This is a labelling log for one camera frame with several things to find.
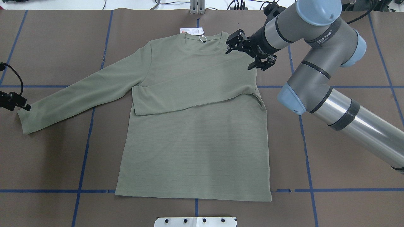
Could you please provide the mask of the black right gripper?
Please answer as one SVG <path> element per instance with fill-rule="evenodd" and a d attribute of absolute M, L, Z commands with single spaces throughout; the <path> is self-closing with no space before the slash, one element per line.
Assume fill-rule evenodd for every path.
<path fill-rule="evenodd" d="M 228 36 L 226 45 L 226 55 L 236 50 L 246 52 L 254 58 L 254 62 L 249 64 L 248 70 L 259 68 L 265 71 L 274 66 L 277 59 L 277 56 L 272 54 L 278 52 L 278 49 L 268 42 L 264 27 L 258 29 L 251 36 L 247 36 L 243 29 L 238 29 Z"/>

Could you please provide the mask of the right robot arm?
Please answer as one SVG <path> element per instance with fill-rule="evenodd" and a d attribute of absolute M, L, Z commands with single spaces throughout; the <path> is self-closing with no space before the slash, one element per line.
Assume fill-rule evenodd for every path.
<path fill-rule="evenodd" d="M 275 53 L 304 40 L 310 51 L 284 84 L 277 100 L 297 115 L 309 112 L 360 143 L 392 169 L 403 173 L 404 134 L 329 86 L 332 75 L 350 67 L 365 54 L 367 44 L 359 32 L 341 18 L 339 0 L 298 0 L 277 16 L 267 13 L 264 26 L 247 37 L 232 33 L 226 44 L 254 58 L 248 69 L 267 70 Z"/>

